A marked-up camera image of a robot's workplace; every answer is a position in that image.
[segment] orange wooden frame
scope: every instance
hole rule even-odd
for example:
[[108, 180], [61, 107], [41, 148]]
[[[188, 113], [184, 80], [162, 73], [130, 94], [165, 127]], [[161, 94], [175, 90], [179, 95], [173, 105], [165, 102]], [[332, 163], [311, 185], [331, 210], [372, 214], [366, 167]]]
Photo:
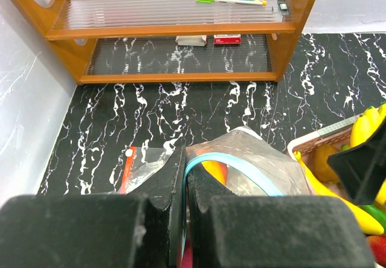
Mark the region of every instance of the orange wooden frame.
[[[34, 0], [11, 1], [24, 17], [48, 40], [47, 43], [67, 66], [78, 84], [228, 80], [279, 81], [284, 76], [286, 67], [291, 60], [315, 2], [315, 0], [286, 0], [290, 11], [288, 20], [285, 22], [58, 30], [52, 28], [56, 20], [60, 19], [60, 10], [68, 3], [68, 0], [51, 0], [48, 8], [41, 7]], [[267, 34], [272, 72], [87, 75], [87, 68], [98, 38], [232, 33]], [[81, 46], [74, 39], [87, 39], [87, 42]]]

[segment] plastic bag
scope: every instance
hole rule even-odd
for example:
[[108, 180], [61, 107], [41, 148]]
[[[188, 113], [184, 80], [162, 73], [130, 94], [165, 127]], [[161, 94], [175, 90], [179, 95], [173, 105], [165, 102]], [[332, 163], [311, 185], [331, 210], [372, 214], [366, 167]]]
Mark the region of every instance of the plastic bag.
[[171, 154], [164, 148], [130, 147], [125, 153], [127, 159], [119, 192], [127, 194], [142, 185], [165, 165]]
[[[248, 127], [237, 127], [212, 141], [187, 147], [188, 162], [209, 152], [227, 153], [258, 167], [284, 195], [312, 194], [301, 166], [275, 150]], [[238, 170], [228, 167], [225, 186], [239, 196], [266, 195]]]

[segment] red fruit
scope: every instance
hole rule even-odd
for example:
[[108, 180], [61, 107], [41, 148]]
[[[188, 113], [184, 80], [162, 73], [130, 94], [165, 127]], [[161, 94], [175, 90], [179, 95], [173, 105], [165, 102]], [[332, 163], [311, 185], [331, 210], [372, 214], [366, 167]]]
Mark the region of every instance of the red fruit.
[[367, 242], [373, 251], [376, 262], [382, 266], [386, 265], [386, 235], [369, 236]]

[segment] shelf surface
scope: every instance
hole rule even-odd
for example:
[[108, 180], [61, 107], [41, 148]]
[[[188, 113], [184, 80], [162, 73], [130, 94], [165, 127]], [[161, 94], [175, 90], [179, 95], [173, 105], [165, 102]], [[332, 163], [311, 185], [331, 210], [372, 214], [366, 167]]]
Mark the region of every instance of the shelf surface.
[[266, 1], [266, 6], [258, 6], [195, 0], [66, 0], [46, 37], [294, 32], [288, 16], [276, 11], [277, 0]]
[[240, 45], [177, 46], [175, 37], [100, 39], [87, 74], [198, 74], [270, 72], [264, 35], [242, 36]]

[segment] green pepper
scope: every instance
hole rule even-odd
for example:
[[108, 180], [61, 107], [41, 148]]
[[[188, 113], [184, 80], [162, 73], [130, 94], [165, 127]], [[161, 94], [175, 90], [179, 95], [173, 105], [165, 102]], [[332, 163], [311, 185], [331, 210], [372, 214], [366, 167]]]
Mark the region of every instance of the green pepper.
[[372, 216], [382, 225], [382, 227], [384, 227], [384, 229], [386, 229], [386, 212], [381, 211], [374, 205], [361, 206], [361, 209]]

